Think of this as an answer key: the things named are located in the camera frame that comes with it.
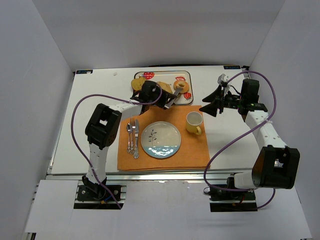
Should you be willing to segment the bagel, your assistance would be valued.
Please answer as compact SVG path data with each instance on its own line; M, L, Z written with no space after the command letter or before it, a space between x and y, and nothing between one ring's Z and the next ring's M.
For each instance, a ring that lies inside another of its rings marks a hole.
M185 80L176 80L173 83L174 90L178 90L179 94L184 94L189 91L189 84Z

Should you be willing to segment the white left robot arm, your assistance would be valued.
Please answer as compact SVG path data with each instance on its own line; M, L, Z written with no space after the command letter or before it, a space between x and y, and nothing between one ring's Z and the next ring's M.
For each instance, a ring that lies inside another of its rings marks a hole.
M95 195L105 193L106 160L109 147L116 139L121 121L139 116L151 105L162 109L170 108L178 92L170 93L158 83L147 80L141 90L136 90L130 101L107 106L98 104L85 128L89 143L89 169L82 177L83 184Z

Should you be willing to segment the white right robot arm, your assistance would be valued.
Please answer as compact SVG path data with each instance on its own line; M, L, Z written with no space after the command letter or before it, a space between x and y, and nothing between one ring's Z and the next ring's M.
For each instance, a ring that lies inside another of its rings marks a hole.
M226 192L248 192L257 188L291 189L295 184L300 152L288 147L273 127L266 106L259 102L259 82L244 79L238 95L229 91L231 85L226 75L222 74L217 82L217 89L203 99L207 105L200 111L216 117L225 108L237 110L260 150L250 172L234 174L231 183L220 189Z

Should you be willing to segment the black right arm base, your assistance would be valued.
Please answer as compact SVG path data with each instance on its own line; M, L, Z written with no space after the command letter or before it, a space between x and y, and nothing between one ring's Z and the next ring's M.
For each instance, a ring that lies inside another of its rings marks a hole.
M256 212L257 203L254 192L233 192L207 186L203 193L209 196L212 213Z

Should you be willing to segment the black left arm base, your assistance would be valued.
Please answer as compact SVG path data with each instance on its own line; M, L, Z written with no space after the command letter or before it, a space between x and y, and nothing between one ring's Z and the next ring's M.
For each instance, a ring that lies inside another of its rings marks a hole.
M125 185L108 185L109 190L114 195L116 201L123 207L126 199ZM93 191L84 184L77 187L73 208L75 210L120 210L111 194L103 189L102 193L95 195Z

